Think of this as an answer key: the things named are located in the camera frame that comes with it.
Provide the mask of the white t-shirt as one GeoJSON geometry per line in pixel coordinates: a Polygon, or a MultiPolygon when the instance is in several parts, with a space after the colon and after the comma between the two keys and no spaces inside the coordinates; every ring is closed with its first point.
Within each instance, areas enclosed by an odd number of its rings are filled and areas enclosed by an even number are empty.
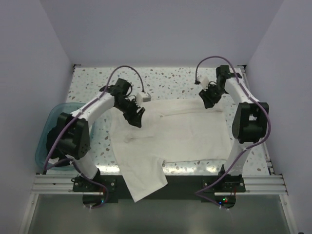
{"type": "Polygon", "coordinates": [[[163,163],[227,160],[231,142],[220,104],[205,109],[195,99],[143,103],[140,128],[113,108],[111,145],[134,202],[167,185],[163,163]]]}

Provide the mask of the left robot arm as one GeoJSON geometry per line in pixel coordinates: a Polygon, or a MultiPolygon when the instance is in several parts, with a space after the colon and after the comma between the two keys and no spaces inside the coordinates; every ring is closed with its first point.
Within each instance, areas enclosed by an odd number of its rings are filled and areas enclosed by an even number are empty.
{"type": "Polygon", "coordinates": [[[84,186],[89,191],[96,191],[101,186],[99,169],[89,156],[90,129],[93,123],[106,111],[116,108],[132,126],[142,127],[142,116],[145,111],[136,101],[130,100],[131,84],[119,78],[114,85],[105,86],[99,93],[81,108],[71,113],[61,113],[56,126],[47,136],[48,155],[43,169],[48,170],[49,160],[58,157],[73,164],[85,177],[84,186]]]}

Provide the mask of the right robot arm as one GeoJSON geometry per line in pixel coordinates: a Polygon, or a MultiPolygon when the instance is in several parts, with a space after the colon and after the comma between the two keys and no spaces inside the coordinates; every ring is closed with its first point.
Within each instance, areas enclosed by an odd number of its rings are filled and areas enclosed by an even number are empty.
{"type": "Polygon", "coordinates": [[[225,94],[230,95],[236,105],[232,123],[234,143],[229,158],[222,166],[225,175],[217,179],[218,188],[227,192],[234,186],[231,176],[242,175],[250,150],[267,139],[271,130],[269,105],[256,99],[242,76],[235,71],[231,72],[228,65],[216,68],[216,81],[204,77],[197,78],[196,83],[202,87],[199,96],[206,109],[214,107],[225,94]]]}

